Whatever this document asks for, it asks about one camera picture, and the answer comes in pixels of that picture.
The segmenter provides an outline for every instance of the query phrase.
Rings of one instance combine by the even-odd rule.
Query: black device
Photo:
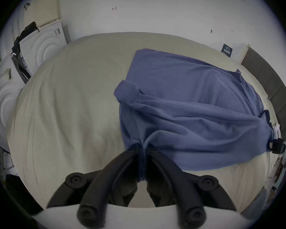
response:
[[[103,227],[107,203],[127,207],[137,191],[140,150],[133,144],[103,170],[68,175],[47,208],[80,204],[78,220],[89,228]],[[146,155],[147,191],[156,207],[178,206],[182,228],[200,227],[206,220],[204,206],[236,211],[215,177],[183,172],[152,145]]]

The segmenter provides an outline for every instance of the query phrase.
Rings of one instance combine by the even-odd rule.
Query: bed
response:
[[[276,123],[268,96],[248,70],[225,54],[181,37],[154,33],[86,36],[46,61],[20,92],[9,117],[7,140],[18,174],[35,200],[46,208],[65,177],[102,169],[124,151],[119,103],[113,95],[138,49],[196,58],[229,71],[241,71]],[[278,155],[266,152],[212,175],[242,212],[259,193]]]

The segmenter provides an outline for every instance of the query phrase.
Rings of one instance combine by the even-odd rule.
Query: blue blanket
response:
[[[182,170],[246,162],[274,138],[263,103],[240,71],[150,49],[138,50],[114,92],[126,149],[153,144]],[[145,160],[140,164],[144,177]]]

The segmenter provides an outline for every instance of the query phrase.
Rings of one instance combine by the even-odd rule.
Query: dryer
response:
[[[24,87],[10,55],[0,63],[0,147],[9,152],[6,139],[6,125],[9,114]]]
[[[32,32],[20,42],[21,55],[26,70],[35,74],[47,59],[67,45],[61,20],[53,21]]]

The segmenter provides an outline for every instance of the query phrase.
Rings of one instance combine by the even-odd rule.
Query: gray headboard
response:
[[[265,89],[277,115],[282,137],[286,137],[286,86],[275,70],[249,47],[242,65],[255,76]]]

